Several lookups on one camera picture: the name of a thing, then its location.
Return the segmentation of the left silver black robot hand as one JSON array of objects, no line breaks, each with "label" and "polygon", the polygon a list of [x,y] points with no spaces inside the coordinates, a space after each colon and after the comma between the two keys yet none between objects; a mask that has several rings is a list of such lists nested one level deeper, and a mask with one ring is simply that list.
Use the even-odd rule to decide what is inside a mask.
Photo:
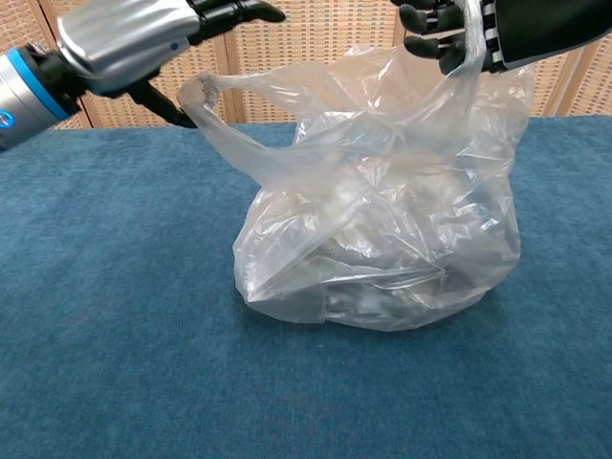
[{"label": "left silver black robot hand", "polygon": [[60,53],[97,96],[129,95],[170,124],[196,124],[150,80],[176,56],[242,23],[280,23],[266,1],[89,1],[57,19]]}]

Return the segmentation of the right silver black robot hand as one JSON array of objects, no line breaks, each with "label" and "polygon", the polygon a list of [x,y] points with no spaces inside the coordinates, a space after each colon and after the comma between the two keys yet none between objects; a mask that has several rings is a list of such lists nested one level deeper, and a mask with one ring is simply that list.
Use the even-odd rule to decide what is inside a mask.
[{"label": "right silver black robot hand", "polygon": [[[464,63],[467,26],[457,1],[395,1],[404,28],[404,47],[435,59],[443,75]],[[504,73],[575,50],[611,33],[609,0],[479,3],[486,54],[483,72]]]}]

